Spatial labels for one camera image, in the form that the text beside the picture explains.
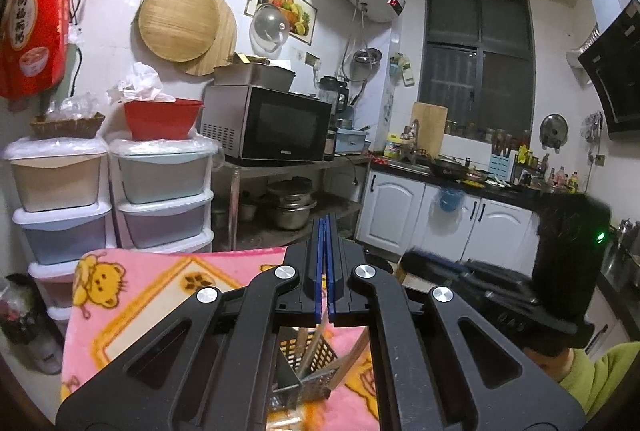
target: lower shelf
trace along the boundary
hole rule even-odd
[[[361,205],[330,193],[316,192],[314,198],[318,205],[311,211],[308,223],[297,231],[283,231],[276,229],[273,222],[258,211],[254,221],[238,223],[238,238],[236,239],[236,251],[248,251],[250,249],[269,249],[270,247],[283,247],[295,243],[311,234],[313,218],[334,214],[336,218],[344,218],[360,210]],[[213,252],[228,251],[228,236],[226,231],[217,230],[213,240]]]

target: blue trash bag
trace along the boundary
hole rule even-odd
[[[452,213],[460,207],[465,192],[460,189],[440,189],[440,208],[446,213]]]

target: red plastic bowl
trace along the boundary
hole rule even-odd
[[[175,103],[131,101],[124,104],[124,116],[133,140],[183,140],[202,106],[202,101],[190,99],[176,99]]]

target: pink tablecloth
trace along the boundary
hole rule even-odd
[[[200,286],[222,291],[247,285],[282,263],[286,249],[164,255],[114,249],[82,258],[74,281],[74,306],[66,332],[62,398],[93,377]],[[362,329],[329,326],[324,337],[338,356]],[[289,429],[375,431],[378,408],[370,357],[365,354],[327,401],[306,404],[272,420],[302,419]]]

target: black range hood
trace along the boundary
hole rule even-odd
[[[578,61],[600,97],[609,137],[640,136],[640,2],[631,0]]]

